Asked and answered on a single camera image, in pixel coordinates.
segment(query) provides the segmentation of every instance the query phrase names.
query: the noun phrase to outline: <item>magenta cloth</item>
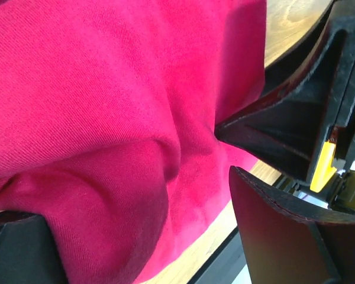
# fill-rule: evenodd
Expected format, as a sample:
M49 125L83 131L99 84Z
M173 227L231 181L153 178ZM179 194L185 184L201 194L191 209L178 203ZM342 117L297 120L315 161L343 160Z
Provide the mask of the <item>magenta cloth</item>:
M214 125L265 32L265 0L0 1L0 209L45 216L72 284L155 276L256 162Z

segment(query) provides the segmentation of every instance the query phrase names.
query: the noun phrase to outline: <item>yellow plastic piece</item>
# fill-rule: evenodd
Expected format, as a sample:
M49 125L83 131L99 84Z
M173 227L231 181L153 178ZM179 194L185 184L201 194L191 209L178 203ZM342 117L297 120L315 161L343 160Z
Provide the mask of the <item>yellow plastic piece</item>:
M330 180L337 169L331 166L334 158L335 144L325 142L319 155L318 163L315 168L310 190L320 192L326 183Z

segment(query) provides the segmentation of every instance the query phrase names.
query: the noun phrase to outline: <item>pink fabric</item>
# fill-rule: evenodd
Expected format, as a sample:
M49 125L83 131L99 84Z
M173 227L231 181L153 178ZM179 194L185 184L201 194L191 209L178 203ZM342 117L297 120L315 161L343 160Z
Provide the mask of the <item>pink fabric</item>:
M230 200L214 125L263 86L265 0L0 1L0 209L72 284L147 280Z

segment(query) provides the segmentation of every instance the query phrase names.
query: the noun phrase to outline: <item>wood grain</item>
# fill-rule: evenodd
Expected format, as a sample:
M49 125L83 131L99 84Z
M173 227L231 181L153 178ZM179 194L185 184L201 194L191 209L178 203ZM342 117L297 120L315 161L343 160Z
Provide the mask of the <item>wood grain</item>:
M329 4L330 0L267 0L265 66L294 47ZM261 161L251 172L269 184L279 177L279 172ZM175 262L144 284L187 283L236 225L233 206L229 203L206 232Z

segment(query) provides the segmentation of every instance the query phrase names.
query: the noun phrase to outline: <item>black plastic bracket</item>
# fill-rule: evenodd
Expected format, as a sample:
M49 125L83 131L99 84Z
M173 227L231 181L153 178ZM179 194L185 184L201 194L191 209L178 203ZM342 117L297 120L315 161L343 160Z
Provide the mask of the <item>black plastic bracket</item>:
M355 216L309 204L232 167L230 191L253 284L355 283Z
M335 2L296 49L266 70L261 98L218 125L215 135L303 185L311 183L325 141L337 144L337 164L349 169L355 160L355 0Z
M46 220L0 212L0 284L67 284Z

